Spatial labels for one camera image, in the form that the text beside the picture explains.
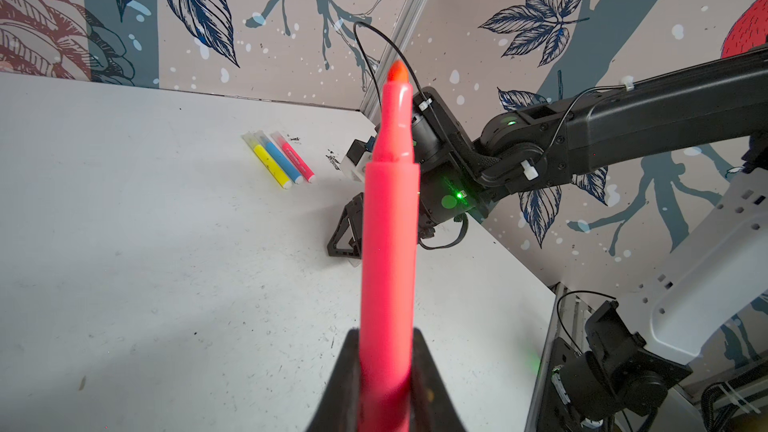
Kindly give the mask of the blue highlighter pen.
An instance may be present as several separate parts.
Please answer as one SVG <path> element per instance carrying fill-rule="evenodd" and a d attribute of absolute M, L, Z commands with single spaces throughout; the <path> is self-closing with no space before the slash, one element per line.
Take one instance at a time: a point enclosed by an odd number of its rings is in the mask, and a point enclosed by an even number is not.
<path fill-rule="evenodd" d="M 283 172 L 291 179 L 294 184 L 300 184 L 304 181 L 304 178 L 299 170 L 262 130 L 257 131 L 255 135 L 259 142 L 265 147 L 267 153 L 281 167 Z"/>

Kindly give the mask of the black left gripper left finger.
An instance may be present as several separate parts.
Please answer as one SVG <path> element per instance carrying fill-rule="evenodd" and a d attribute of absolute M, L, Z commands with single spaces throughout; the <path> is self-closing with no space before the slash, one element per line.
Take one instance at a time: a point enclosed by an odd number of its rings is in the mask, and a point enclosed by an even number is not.
<path fill-rule="evenodd" d="M 360 405 L 359 330 L 350 329 L 306 432 L 356 432 Z"/>

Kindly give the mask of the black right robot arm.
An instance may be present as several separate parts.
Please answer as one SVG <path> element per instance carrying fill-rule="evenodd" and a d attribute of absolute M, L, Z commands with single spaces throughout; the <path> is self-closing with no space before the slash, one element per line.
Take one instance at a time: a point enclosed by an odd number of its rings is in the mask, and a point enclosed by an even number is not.
<path fill-rule="evenodd" d="M 668 392 L 715 330 L 767 288 L 767 49 L 570 100 L 516 102 L 470 140 L 433 89 L 412 99 L 422 168 L 418 237 L 446 221 L 487 217 L 511 194 L 535 224 L 564 184 L 598 187 L 605 166 L 745 137 L 743 165 L 713 211 L 620 297 L 607 297 L 576 338 L 555 317 L 534 388 L 530 431 L 605 431 L 622 412 L 649 429 Z"/>

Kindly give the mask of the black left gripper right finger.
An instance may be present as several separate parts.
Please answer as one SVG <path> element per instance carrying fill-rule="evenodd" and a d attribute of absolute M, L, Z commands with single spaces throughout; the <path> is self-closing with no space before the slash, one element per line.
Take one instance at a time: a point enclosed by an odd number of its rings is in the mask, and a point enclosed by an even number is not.
<path fill-rule="evenodd" d="M 410 430 L 464 432 L 423 333 L 413 330 Z"/>

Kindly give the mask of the pink highlighter pen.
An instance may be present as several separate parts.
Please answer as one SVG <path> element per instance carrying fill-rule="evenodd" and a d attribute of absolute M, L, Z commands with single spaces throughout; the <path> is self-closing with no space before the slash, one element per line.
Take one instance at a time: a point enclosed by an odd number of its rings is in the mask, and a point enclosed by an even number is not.
<path fill-rule="evenodd" d="M 382 89 L 381 124 L 365 169 L 360 317 L 361 431 L 406 431 L 420 168 L 411 132 L 413 89 L 396 61 Z"/>

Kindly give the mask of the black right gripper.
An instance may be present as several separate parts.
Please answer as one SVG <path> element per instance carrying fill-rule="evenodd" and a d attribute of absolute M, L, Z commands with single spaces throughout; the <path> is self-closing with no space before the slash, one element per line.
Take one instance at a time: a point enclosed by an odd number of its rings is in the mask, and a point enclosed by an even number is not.
<path fill-rule="evenodd" d="M 477 187 L 469 168 L 472 141 L 432 87 L 413 96 L 414 157 L 420 167 L 418 237 L 435 236 L 436 227 L 459 222 L 461 241 L 469 227 L 468 212 L 476 206 Z M 362 258 L 364 194 L 344 207 L 327 244 L 330 257 Z"/>

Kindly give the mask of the pink-red highlighter pen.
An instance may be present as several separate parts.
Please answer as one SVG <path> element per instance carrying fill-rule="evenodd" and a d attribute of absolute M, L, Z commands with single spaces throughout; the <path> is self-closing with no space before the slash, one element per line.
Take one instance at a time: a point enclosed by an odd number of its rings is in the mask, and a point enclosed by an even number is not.
<path fill-rule="evenodd" d="M 271 137 L 277 142 L 277 145 L 281 148 L 282 152 L 287 156 L 292 165 L 300 172 L 303 179 L 306 182 L 311 183 L 315 174 L 291 143 L 277 131 L 272 132 Z"/>

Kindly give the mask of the yellow highlighter pen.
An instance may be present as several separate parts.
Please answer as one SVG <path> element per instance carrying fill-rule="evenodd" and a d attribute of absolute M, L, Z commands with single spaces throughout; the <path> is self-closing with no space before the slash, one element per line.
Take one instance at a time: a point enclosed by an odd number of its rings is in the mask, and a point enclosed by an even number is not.
<path fill-rule="evenodd" d="M 276 180 L 276 182 L 283 189 L 290 189 L 293 185 L 292 180 L 283 171 L 279 164 L 268 153 L 264 145 L 256 138 L 252 133 L 246 133 L 242 135 L 242 139 L 253 151 L 262 165 L 268 170 L 270 175 Z"/>

